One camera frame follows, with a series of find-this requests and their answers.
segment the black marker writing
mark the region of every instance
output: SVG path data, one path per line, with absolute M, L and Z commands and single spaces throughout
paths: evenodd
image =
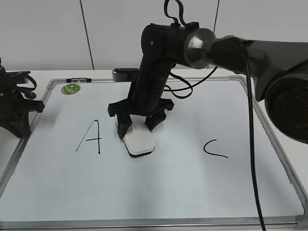
M 213 141 L 217 141 L 217 140 L 211 140 L 211 141 L 207 142 L 207 143 L 204 145 L 203 150 L 204 150 L 207 154 L 210 154 L 210 155 L 217 155 L 217 156 L 222 156 L 222 157 L 225 157 L 225 158 L 229 158 L 229 157 L 227 157 L 227 156 L 225 156 L 225 155 L 214 154 L 214 153 L 210 153 L 210 152 L 208 152 L 207 150 L 205 150 L 205 147 L 206 147 L 209 143 L 211 143 L 211 142 L 213 142 Z
M 97 144 L 98 144 L 98 154 L 101 154 L 101 144 L 100 144 L 100 139 L 101 139 L 101 138 L 100 138 L 100 122 L 99 122 L 97 119 L 93 120 L 93 122 L 92 122 L 92 123 L 90 124 L 90 126 L 88 127 L 88 130 L 86 131 L 86 133 L 85 133 L 84 136 L 82 137 L 82 140 L 81 140 L 80 144 L 78 145 L 78 147 L 77 147 L 77 149 L 76 149 L 76 152 L 78 151 L 79 147 L 81 146 L 83 140 L 85 139 L 85 137 L 86 137 L 88 131 L 90 130 L 90 128 L 91 128 L 91 126 L 92 126 L 92 124 L 93 124 L 94 122 L 97 122 L 97 138 L 95 138 L 95 139 L 89 139 L 89 140 L 86 140 L 86 141 L 94 141 L 94 140 L 97 140 Z

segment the whiteboard frame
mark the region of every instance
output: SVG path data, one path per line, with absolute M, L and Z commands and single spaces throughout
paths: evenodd
M 201 80 L 200 77 L 190 77 L 187 80 Z M 243 76 L 229 77 L 210 77 L 207 81 L 238 81 L 241 83 L 247 94 L 246 80 Z M 69 82 L 93 84 L 93 83 L 110 83 L 112 79 L 88 79 L 88 78 L 58 78 L 53 79 L 47 85 L 42 101 L 46 105 L 54 87 L 58 84 Z M 287 217 L 264 217 L 264 221 L 268 228 L 294 228 L 297 230 L 308 229 L 308 196 L 302 186 L 296 172 L 294 171 L 289 159 L 287 158 L 282 146 L 280 145 L 276 135 L 274 134 L 268 120 L 259 107 L 258 102 L 253 98 L 253 107 L 260 120 L 272 146 L 274 147 L 278 158 L 280 159 L 286 174 L 294 186 L 294 189 L 304 208 L 304 215 L 287 216 Z M 40 113 L 36 113 L 30 125 L 33 130 L 40 118 Z M 0 176 L 0 197 L 15 170 L 15 167 L 26 146 L 27 139 L 21 139 L 12 154 L 3 174 Z M 44 229 L 106 229 L 106 230 L 208 230 L 208 229 L 249 229 L 259 228 L 260 223 L 255 218 L 172 218 L 172 219 L 123 219 L 123 220 L 76 220 L 76 221 L 0 221 L 0 230 L 44 230 Z

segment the white wall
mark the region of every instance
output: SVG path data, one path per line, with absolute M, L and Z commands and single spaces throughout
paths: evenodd
M 307 0 L 220 0 L 215 34 L 308 42 Z
M 182 0 L 187 22 L 213 29 L 218 0 Z M 170 24 L 164 0 L 82 0 L 96 69 L 138 67 L 140 38 Z M 216 35 L 307 41 L 307 0 L 220 0 Z M 178 15 L 170 0 L 170 14 Z M 0 0 L 0 57 L 8 70 L 91 69 L 79 0 Z
M 78 0 L 0 0 L 0 57 L 8 70 L 90 69 Z

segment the black cable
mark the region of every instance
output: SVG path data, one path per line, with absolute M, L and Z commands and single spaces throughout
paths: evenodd
M 171 75 L 172 77 L 174 77 L 174 78 L 176 78 L 176 79 L 182 81 L 183 83 L 187 84 L 187 85 L 188 85 L 188 89 L 190 89 L 191 92 L 190 92 L 189 94 L 185 95 L 185 96 L 180 96 L 180 95 L 175 94 L 175 93 L 174 93 L 174 90 L 172 90 L 170 86 L 165 85 L 165 87 L 169 89 L 168 91 L 170 91 L 176 98 L 181 99 L 181 100 L 190 97 L 191 94 L 193 93 L 193 87 L 192 87 L 192 85 L 190 84 L 190 82 L 188 82 L 187 80 L 185 80 L 183 77 L 177 76 L 177 75 L 175 75 L 175 74 L 173 74 L 173 73 L 170 73 L 170 75 Z
M 164 3 L 164 13 L 165 13 L 165 16 L 168 17 L 168 18 L 172 18 L 175 24 L 179 24 L 179 21 L 178 21 L 178 19 L 176 17 L 171 17 L 168 14 L 168 4 L 169 4 L 169 1 L 170 0 L 165 0 L 165 3 Z
M 198 86 L 199 84 L 203 83 L 204 81 L 206 81 L 216 70 L 217 70 L 217 66 L 210 72 L 210 74 L 208 74 L 205 78 L 203 78 L 202 80 L 200 80 L 199 82 L 195 83 L 192 85 L 192 88 Z M 165 89 L 164 91 L 170 91 L 170 92 L 176 92 L 176 91 L 182 91 L 182 90 L 188 90 L 190 89 L 190 87 L 186 87 L 186 88 L 180 88 L 180 89 Z
M 84 14 L 84 12 L 83 12 L 82 1 L 79 0 L 79 3 L 80 3 L 81 14 L 82 14 L 82 19 L 83 19 L 83 26 L 84 26 L 85 31 L 86 31 L 86 37 L 87 37 L 88 49 L 89 49 L 90 59 L 91 59 L 91 64 L 92 64 L 92 70 L 95 70 L 95 68 L 94 68 L 94 62 L 93 62 L 93 57 L 92 57 L 92 52 L 91 52 L 90 41 L 89 41 L 89 36 L 88 36 L 88 30 L 87 30 L 87 24 L 86 24 L 85 14 Z
M 250 67 L 249 61 L 246 53 L 244 54 L 244 59 L 246 62 L 246 81 L 247 81 L 247 97 L 248 97 L 248 113 L 249 113 L 249 141 L 250 141 L 250 167 L 251 167 L 251 178 L 254 188 L 255 201 L 258 211 L 258 216 L 260 224 L 263 231 L 266 231 L 264 224 L 264 219 L 262 215 L 259 192 L 257 186 L 257 177 L 256 177 L 256 164 L 255 164 L 255 141 L 254 141 L 254 114 L 253 114 L 253 103 L 252 103 L 252 90 L 251 90 L 251 81 L 250 81 Z
M 229 157 L 227 157 L 227 156 L 225 156 L 225 155 L 220 155 L 220 154 L 210 153 L 210 152 L 208 152 L 208 151 L 205 149 L 205 148 L 206 148 L 206 146 L 207 146 L 209 143 L 213 142 L 213 141 L 217 141 L 217 140 L 211 140 L 211 141 L 207 142 L 207 143 L 203 146 L 203 150 L 204 150 L 207 154 L 210 154 L 210 155 L 217 155 L 217 156 L 221 156 L 221 157 L 229 158 Z
M 215 16 L 213 33 L 215 33 L 215 29 L 216 29 L 216 22 L 217 22 L 217 16 L 218 16 L 219 3 L 220 3 L 220 0 L 218 0 L 218 2 L 217 2 L 217 9 L 216 9 L 216 16 Z
M 182 25 L 184 27 L 187 27 L 187 23 L 184 21 L 183 15 L 184 15 L 184 6 L 182 4 L 182 2 L 180 0 L 175 0 L 177 2 L 177 4 L 179 5 L 179 19 L 180 22 L 182 23 Z M 165 0 L 165 4 L 164 4 L 164 11 L 165 11 L 165 16 L 168 18 L 172 18 L 174 20 L 175 24 L 179 24 L 179 21 L 176 17 L 170 17 L 168 14 L 168 4 L 169 4 L 170 0 Z
M 18 87 L 19 90 L 25 90 L 25 91 L 34 91 L 36 88 L 37 88 L 37 83 L 36 81 L 29 75 L 25 75 L 24 78 L 28 79 L 32 84 L 33 84 L 33 87 L 31 88 L 28 88 L 28 87 Z

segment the round sticker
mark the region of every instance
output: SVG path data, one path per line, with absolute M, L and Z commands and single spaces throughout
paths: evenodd
M 81 86 L 77 83 L 67 84 L 64 87 L 62 87 L 61 92 L 64 95 L 73 95 L 80 91 Z

